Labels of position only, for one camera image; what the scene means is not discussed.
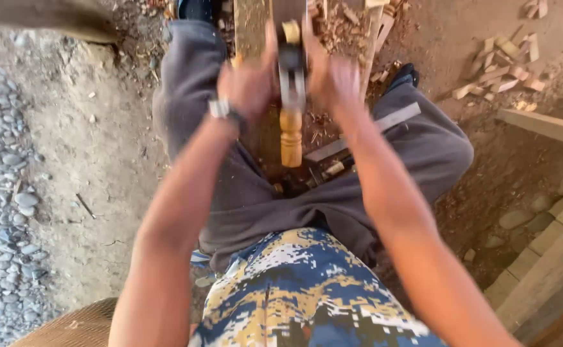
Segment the wooden beam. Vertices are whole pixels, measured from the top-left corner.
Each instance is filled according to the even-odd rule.
[[[563,141],[563,119],[517,110],[500,110],[497,118],[540,135]]]
[[[524,344],[563,315],[563,234],[524,276],[497,314]]]

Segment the small stick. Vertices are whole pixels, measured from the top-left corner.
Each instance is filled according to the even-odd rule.
[[[91,209],[88,208],[88,206],[86,205],[85,201],[82,199],[82,197],[80,196],[79,193],[76,193],[76,198],[78,198],[78,200],[82,204],[82,207],[85,208],[85,210],[89,213],[89,215],[91,215],[91,218],[97,219],[97,217],[95,217],[95,215],[92,213]]]

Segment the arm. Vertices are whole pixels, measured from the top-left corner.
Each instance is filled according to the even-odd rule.
[[[263,113],[272,95],[275,46],[257,64],[222,67],[217,91],[248,121]],[[134,242],[131,268],[119,297],[109,346],[187,345],[191,281],[189,258],[206,224],[217,172],[238,138],[236,124],[206,116],[164,178]]]
[[[310,28],[303,25],[312,98],[346,136],[365,209],[421,318],[452,346],[520,346],[440,238],[429,205],[360,100],[358,69],[328,57]]]

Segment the hand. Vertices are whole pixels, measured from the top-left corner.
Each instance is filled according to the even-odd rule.
[[[364,109],[365,103],[360,98],[358,65],[340,56],[330,56],[313,34],[309,16],[303,19],[302,35],[309,60],[307,83],[312,100],[336,119]]]
[[[224,63],[217,81],[219,98],[227,98],[247,122],[253,123],[266,110],[275,90],[277,35],[270,20],[266,24],[266,48],[259,60],[232,68]]]

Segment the gravel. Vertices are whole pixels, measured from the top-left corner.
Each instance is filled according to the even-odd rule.
[[[29,162],[45,159],[23,140],[29,131],[23,119],[27,102],[5,74],[0,68],[0,346],[61,313],[46,295],[50,254],[31,237],[29,221],[40,197],[23,176]]]

